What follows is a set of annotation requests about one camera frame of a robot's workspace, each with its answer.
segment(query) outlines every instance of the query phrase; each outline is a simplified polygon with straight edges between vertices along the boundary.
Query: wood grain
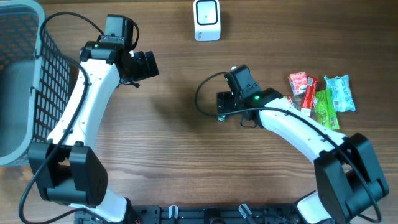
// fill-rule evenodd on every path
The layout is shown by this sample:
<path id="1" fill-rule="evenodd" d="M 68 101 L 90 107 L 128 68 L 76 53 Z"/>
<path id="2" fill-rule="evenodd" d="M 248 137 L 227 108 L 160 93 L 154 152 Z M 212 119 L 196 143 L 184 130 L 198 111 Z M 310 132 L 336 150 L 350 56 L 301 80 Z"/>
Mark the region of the wood grain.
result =
<path id="1" fill-rule="evenodd" d="M 242 128 L 239 118 L 218 123 L 195 110 L 203 79 L 246 64 L 263 88 L 285 95 L 293 72 L 318 77 L 320 89 L 325 75 L 349 74 L 357 111 L 338 113 L 341 131 L 372 141 L 390 186 L 379 202 L 384 223 L 398 219 L 397 7 L 396 1 L 222 1 L 221 40 L 203 43 L 194 39 L 191 1 L 44 6 L 47 15 L 77 12 L 102 28 L 107 14 L 131 17 L 140 28 L 137 49 L 155 53 L 160 75 L 114 92 L 96 147 L 109 186 L 134 205 L 294 202 L 316 189 L 312 164 L 276 134 Z M 56 18 L 49 29 L 76 59 L 98 36 L 73 17 Z M 227 89 L 222 78 L 209 82 L 201 106 L 215 111 L 216 92 Z M 2 222 L 19 223 L 17 206 L 31 175 L 28 167 L 0 169 Z M 68 209 L 43 202 L 34 188 L 25 213 L 39 221 Z"/>

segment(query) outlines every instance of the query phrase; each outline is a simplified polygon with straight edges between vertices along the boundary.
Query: pink package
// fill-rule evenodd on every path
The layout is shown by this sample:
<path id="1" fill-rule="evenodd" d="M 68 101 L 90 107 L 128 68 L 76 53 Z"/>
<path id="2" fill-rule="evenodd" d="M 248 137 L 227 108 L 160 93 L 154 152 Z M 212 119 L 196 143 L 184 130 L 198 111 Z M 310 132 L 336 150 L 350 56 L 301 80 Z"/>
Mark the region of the pink package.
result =
<path id="1" fill-rule="evenodd" d="M 305 90 L 307 89 L 307 75 L 305 72 L 290 74 L 288 78 L 293 90 L 293 95 L 297 96 L 305 93 Z"/>

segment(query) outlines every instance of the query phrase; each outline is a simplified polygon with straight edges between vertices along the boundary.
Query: green snack bag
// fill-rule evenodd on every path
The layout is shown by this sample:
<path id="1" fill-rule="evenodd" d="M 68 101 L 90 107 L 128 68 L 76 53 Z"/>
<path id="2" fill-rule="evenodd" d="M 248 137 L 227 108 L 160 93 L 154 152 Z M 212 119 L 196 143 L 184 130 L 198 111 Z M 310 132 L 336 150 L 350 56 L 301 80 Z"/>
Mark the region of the green snack bag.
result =
<path id="1" fill-rule="evenodd" d="M 336 111 L 331 102 L 331 89 L 316 92 L 315 98 L 317 99 L 315 111 L 318 122 L 329 129 L 339 129 Z"/>

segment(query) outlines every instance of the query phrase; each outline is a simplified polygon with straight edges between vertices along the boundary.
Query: red package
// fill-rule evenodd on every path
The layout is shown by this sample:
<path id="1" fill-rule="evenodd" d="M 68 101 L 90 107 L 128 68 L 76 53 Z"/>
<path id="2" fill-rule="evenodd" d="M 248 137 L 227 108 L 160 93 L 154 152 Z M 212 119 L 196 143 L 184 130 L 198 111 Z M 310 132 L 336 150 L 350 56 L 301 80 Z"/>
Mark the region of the red package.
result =
<path id="1" fill-rule="evenodd" d="M 317 84 L 318 84 L 317 78 L 308 76 L 307 90 L 305 90 L 304 100 L 303 103 L 301 104 L 301 112 L 306 116 L 311 116 L 311 107 L 313 105 Z"/>
<path id="2" fill-rule="evenodd" d="M 305 90 L 307 89 L 307 75 L 305 72 L 290 74 L 288 79 L 294 96 L 305 93 Z"/>

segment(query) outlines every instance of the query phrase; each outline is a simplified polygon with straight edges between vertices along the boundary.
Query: gray basket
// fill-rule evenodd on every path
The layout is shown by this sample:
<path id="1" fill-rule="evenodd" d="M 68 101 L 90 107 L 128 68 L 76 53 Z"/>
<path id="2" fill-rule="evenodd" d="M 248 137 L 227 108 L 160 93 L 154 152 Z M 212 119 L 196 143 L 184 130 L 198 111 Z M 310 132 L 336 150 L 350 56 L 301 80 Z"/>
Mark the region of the gray basket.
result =
<path id="1" fill-rule="evenodd" d="M 0 166 L 29 164 L 31 142 L 46 141 L 69 100 L 70 67 L 40 43 L 44 19 L 35 1 L 0 1 Z M 46 30 L 45 41 L 58 50 Z"/>

